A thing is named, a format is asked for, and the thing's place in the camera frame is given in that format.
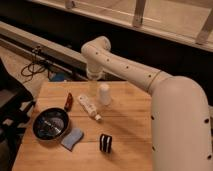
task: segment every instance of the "black cable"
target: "black cable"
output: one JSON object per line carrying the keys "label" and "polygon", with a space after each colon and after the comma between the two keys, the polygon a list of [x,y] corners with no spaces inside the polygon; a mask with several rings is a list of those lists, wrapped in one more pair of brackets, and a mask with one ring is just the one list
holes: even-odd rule
{"label": "black cable", "polygon": [[[38,60],[37,59],[37,55],[38,55],[39,52],[40,51],[38,49],[33,49],[32,54],[31,54],[32,62],[30,64],[28,64],[27,66],[25,66],[24,68],[22,68],[21,75],[23,77],[30,77],[28,80],[22,82],[22,84],[31,81],[33,79],[34,75],[45,72],[45,70],[47,68],[49,68],[48,65],[51,65],[46,60]],[[41,67],[38,68],[37,70],[35,70],[35,65],[40,65]]]}

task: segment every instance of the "red object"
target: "red object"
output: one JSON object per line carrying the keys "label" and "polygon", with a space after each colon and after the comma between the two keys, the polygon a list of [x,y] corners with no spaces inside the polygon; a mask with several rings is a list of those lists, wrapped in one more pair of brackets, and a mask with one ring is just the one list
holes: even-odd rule
{"label": "red object", "polygon": [[67,96],[67,101],[66,101],[65,106],[64,106],[64,110],[66,112],[69,112],[72,108],[72,104],[73,104],[73,97],[72,97],[72,94],[69,93],[68,96]]}

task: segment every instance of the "floor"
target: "floor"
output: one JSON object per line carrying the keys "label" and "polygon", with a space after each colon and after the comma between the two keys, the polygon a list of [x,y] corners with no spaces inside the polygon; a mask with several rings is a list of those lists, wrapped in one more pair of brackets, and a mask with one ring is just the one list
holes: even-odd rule
{"label": "floor", "polygon": [[[32,0],[64,7],[65,0]],[[132,22],[137,0],[74,0],[75,8]],[[146,0],[143,24],[195,39],[211,9],[212,0]],[[209,42],[213,43],[213,33]]]}

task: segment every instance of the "glass railing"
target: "glass railing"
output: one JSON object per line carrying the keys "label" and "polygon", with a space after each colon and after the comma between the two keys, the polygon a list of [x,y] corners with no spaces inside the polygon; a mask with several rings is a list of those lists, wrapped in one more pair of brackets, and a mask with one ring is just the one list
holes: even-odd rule
{"label": "glass railing", "polygon": [[213,0],[31,1],[213,51]]}

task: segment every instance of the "bottle cap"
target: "bottle cap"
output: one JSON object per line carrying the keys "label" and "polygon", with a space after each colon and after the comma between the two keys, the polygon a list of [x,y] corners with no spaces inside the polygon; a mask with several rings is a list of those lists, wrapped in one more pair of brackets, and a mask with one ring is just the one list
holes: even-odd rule
{"label": "bottle cap", "polygon": [[102,118],[101,118],[101,115],[99,115],[99,114],[97,114],[96,116],[95,116],[95,120],[96,121],[100,121]]}

